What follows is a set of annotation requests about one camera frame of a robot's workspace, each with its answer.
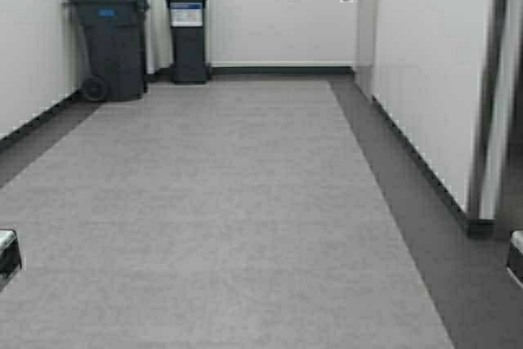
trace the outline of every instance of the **baseboard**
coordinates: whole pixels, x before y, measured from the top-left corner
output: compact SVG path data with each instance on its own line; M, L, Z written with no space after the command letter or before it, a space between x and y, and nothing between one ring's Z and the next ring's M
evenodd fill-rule
M74 92L70 96L67 96L64 100L55 104L54 106L52 106L33 120L23 125L22 127L18 128L14 132L0 139L0 153L14 145L24 136L29 135L31 132L42 126L44 123L48 122L50 119L57 116L62 110L67 108L73 102L80 100L80 97L81 95L79 92Z
M467 236L472 239L490 239L494 233L494 223L492 221L469 217L467 213L461 209L458 202L456 202L456 199L449 193L445 185L432 171L427 162L418 153L418 150L410 143L409 138L407 138L396 123L394 123L389 114L375 98L373 98L373 105L378 109L378 112L385 119L391 130L402 141L405 149L413 158L413 161L418 165L425 178L428 179L434 190L436 190L437 194L445 202Z
M350 66L213 67L213 75L354 75Z

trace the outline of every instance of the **blue label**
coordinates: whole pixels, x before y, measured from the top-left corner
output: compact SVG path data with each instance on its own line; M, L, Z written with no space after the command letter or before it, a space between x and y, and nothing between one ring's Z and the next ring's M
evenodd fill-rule
M201 10L202 3L171 3L172 10Z
M99 16L116 16L116 11L115 10L101 8L100 10L98 10L98 15Z

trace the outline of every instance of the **white wall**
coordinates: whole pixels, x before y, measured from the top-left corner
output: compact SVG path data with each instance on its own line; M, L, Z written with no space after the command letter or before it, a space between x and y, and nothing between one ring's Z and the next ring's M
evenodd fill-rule
M373 94L467 209L492 0L379 0Z
M64 1L0 0L0 137L78 86L75 32Z
M358 0L356 83L372 99L379 0Z
M357 4L340 0L209 0L213 65L355 63ZM168 15L155 0L159 66L171 62Z
M356 3L210 0L214 65L352 65ZM83 76L65 0L0 0L0 137L78 88ZM149 72L171 63L164 0L152 0Z

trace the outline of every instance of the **hallway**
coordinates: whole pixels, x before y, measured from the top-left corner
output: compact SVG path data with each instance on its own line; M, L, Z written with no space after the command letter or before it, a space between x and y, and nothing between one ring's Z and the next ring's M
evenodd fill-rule
M322 78L152 85L0 205L2 348L453 347Z

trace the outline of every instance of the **wheeled trash bin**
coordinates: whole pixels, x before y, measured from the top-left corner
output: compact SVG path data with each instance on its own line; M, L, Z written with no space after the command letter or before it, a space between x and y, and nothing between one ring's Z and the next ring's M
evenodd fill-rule
M147 91L145 17L148 0L69 0L85 33L90 101L131 101Z
M210 67L206 59L207 0L166 0L172 33L171 80L174 83L206 83Z

